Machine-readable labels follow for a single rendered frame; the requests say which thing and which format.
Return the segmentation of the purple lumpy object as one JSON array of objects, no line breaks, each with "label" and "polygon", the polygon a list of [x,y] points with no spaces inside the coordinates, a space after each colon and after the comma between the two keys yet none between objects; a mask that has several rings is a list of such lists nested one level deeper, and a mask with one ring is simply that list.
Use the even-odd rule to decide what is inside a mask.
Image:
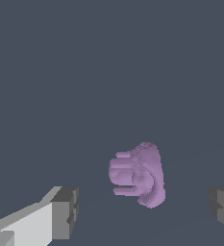
[{"label": "purple lumpy object", "polygon": [[110,160],[110,181],[115,195],[135,196],[149,209],[165,200],[161,155],[157,146],[142,142],[135,149],[117,152]]}]

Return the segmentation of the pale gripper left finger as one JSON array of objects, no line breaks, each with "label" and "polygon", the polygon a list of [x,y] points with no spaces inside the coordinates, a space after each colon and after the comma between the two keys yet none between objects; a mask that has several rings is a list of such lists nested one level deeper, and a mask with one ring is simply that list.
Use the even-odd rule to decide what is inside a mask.
[{"label": "pale gripper left finger", "polygon": [[48,246],[53,239],[69,239],[78,197],[78,187],[54,186],[38,203],[0,219],[0,246]]}]

